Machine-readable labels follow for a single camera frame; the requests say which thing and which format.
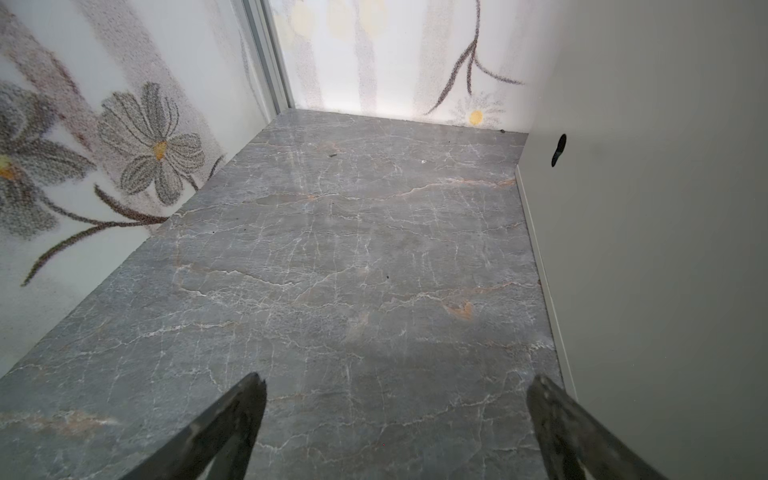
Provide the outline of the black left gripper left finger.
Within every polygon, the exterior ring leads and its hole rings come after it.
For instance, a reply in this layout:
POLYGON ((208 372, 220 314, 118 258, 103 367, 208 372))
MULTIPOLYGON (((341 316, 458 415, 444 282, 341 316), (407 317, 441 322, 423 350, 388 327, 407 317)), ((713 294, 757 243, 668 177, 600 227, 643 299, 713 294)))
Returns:
POLYGON ((126 479, 242 479, 267 404, 267 384, 247 374, 126 479))

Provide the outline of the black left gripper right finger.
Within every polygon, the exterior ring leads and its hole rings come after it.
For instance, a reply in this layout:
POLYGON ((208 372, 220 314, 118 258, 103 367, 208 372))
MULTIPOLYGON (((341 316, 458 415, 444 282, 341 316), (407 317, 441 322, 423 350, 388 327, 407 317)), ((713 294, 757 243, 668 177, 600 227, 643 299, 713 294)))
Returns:
POLYGON ((535 376, 526 404, 550 479, 664 477, 549 377, 535 376))

